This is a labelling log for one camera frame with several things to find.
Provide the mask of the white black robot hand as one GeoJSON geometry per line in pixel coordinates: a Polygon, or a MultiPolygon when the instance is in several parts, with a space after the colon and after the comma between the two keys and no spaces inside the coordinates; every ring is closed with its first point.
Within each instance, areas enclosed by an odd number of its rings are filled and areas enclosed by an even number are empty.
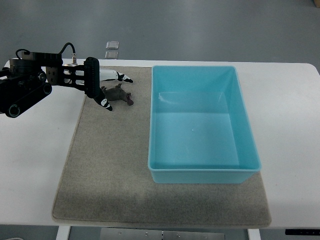
{"type": "MultiPolygon", "coordinates": [[[[99,80],[101,82],[118,80],[120,82],[123,81],[123,82],[127,82],[127,83],[133,83],[133,80],[131,78],[129,78],[127,75],[120,73],[118,71],[115,71],[115,70],[101,68],[99,70],[99,73],[100,73],[99,80]]],[[[103,108],[107,109],[108,111],[112,111],[113,108],[110,105],[109,100],[107,100],[104,93],[103,93],[103,95],[102,95],[102,93],[100,93],[98,95],[98,97],[94,98],[95,102],[98,105],[102,106],[103,108]]]]}

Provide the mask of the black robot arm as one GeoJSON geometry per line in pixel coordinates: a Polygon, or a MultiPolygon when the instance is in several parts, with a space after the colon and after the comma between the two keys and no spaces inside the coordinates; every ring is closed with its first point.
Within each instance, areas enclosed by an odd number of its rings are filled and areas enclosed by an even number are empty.
{"type": "Polygon", "coordinates": [[[63,64],[62,53],[18,49],[9,67],[0,71],[0,112],[16,118],[52,92],[53,86],[75,88],[100,106],[107,100],[100,89],[100,65],[88,57],[82,65],[63,64]]]}

